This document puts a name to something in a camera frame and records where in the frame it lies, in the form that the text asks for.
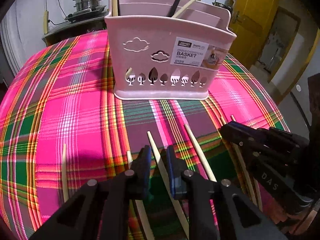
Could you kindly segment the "gas stove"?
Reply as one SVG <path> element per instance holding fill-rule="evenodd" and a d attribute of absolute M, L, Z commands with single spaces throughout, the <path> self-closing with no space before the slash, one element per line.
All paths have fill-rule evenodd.
<path fill-rule="evenodd" d="M 105 5 L 100 5 L 97 7 L 74 12 L 73 14 L 69 14 L 65 18 L 65 21 L 69 21 L 73 23 L 73 22 L 87 20 L 90 18 L 95 18 L 97 16 L 102 15 L 105 12 L 105 7 L 106 7 Z"/>

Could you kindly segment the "side counter table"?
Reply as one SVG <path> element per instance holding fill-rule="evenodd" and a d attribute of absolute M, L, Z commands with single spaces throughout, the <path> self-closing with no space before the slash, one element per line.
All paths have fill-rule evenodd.
<path fill-rule="evenodd" d="M 103 15 L 88 20 L 63 23 L 44 34 L 42 40 L 46 46 L 51 46 L 68 38 L 105 29 L 107 29 L 107 26 Z"/>

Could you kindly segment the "pink plaid tablecloth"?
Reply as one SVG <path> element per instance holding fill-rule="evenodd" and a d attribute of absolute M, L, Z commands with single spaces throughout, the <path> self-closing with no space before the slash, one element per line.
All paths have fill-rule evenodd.
<path fill-rule="evenodd" d="M 127 168 L 148 133 L 159 149 L 173 145 L 189 169 L 204 174 L 184 125 L 197 138 L 217 180 L 249 194 L 236 154 L 217 131 L 235 119 L 254 128 L 287 130 L 277 105 L 234 57 L 228 56 L 203 101 L 121 101 L 114 96 L 107 31 L 61 41 L 33 55 L 1 102 L 1 218 L 28 239 L 89 179 Z"/>

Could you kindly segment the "yellow wooden door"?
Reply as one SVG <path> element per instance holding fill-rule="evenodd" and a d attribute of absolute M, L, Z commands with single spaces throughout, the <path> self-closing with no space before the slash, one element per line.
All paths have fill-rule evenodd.
<path fill-rule="evenodd" d="M 251 68 L 262 51 L 279 0 L 235 0 L 229 27 L 236 34 L 229 53 Z"/>

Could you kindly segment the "pink chopstick basket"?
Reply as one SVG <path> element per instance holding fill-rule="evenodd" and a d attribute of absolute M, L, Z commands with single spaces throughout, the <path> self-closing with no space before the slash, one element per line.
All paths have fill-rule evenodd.
<path fill-rule="evenodd" d="M 236 38 L 231 13 L 200 1 L 109 0 L 105 17 L 121 100 L 204 100 Z"/>

